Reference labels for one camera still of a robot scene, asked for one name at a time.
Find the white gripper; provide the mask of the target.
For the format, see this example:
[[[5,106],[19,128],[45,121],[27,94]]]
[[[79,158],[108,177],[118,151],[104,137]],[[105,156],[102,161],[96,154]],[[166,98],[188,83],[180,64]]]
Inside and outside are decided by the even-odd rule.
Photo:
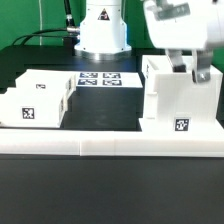
[[[224,46],[224,0],[144,0],[143,11],[152,44],[166,49],[172,70],[185,72],[181,50],[193,50],[193,82],[208,82],[208,49]]]

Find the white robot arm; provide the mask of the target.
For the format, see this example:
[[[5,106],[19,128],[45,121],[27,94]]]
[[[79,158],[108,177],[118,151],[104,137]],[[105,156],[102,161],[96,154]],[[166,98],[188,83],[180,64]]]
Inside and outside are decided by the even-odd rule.
[[[193,81],[209,81],[213,51],[224,47],[224,0],[141,1],[150,40],[154,47],[166,52],[173,70],[185,69],[182,53],[190,51]],[[75,46],[77,54],[109,60],[131,51],[121,2],[86,0],[80,42]]]

